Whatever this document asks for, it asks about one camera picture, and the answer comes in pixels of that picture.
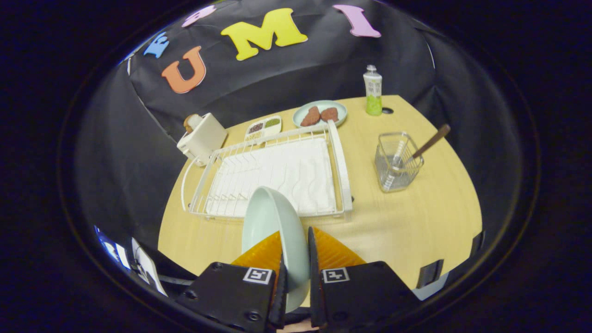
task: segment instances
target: bread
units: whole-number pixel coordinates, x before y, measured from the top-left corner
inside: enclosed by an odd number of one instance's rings
[[[187,131],[187,134],[191,134],[191,132],[193,132],[194,129],[197,128],[197,126],[200,124],[201,122],[201,117],[198,114],[190,114],[187,118],[185,118],[185,121],[183,122],[183,126],[185,127],[185,130]]]
[[[321,120],[321,114],[318,112],[318,107],[311,107],[308,110],[308,114],[302,120],[302,123],[300,123],[300,126],[314,125],[318,123],[319,120]]]
[[[323,112],[321,113],[321,119],[323,119],[323,121],[333,120],[337,123],[337,121],[339,120],[337,118],[337,108],[330,107],[323,110]]]

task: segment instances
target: orange letter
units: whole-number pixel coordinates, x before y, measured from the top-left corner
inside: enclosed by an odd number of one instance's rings
[[[201,46],[196,46],[193,49],[187,51],[183,55],[183,59],[189,60],[189,63],[193,67],[195,74],[189,80],[185,80],[181,73],[179,73],[179,62],[171,63],[164,71],[162,71],[162,77],[166,78],[169,82],[170,88],[173,89],[177,94],[184,94],[191,89],[197,87],[205,77],[205,65],[204,61],[201,60],[200,56]]]

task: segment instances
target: white towel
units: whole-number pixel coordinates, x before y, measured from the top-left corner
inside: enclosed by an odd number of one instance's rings
[[[205,204],[211,215],[244,217],[248,198],[259,186],[282,193],[301,216],[337,209],[329,150],[322,137],[226,157],[217,173]]]

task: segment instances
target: wire utensil holder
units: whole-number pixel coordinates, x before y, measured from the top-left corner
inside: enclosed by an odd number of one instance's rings
[[[405,132],[383,133],[378,136],[374,165],[383,192],[404,190],[423,166],[423,156],[412,159],[417,146]]]
[[[352,210],[348,171],[332,120],[217,149],[186,205],[192,214],[242,218],[254,190],[267,186],[285,195],[300,217],[341,216]]]

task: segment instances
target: wooden table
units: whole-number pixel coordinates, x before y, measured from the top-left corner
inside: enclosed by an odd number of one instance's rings
[[[383,193],[374,170],[378,134],[405,131],[420,146],[437,130],[396,95],[382,97],[383,106],[392,108],[394,114],[378,117],[364,111],[365,97],[338,102],[348,109],[338,132],[355,198],[353,210],[347,218],[302,219],[305,229],[317,226],[367,262],[385,261],[411,289],[417,286],[421,267],[444,259],[445,274],[465,261],[473,237],[481,232],[481,209],[471,179],[450,144],[442,140],[423,155],[425,164],[409,188]],[[282,117],[283,131],[296,128],[292,122],[295,111],[276,113]],[[255,120],[229,128],[224,146],[242,142]],[[180,170],[171,191],[158,250],[199,275],[213,261],[230,263],[240,255],[242,220],[205,220],[183,211],[181,181],[189,163]],[[186,200],[191,199],[202,172],[203,168],[190,170]],[[303,306],[308,306],[308,299]]]

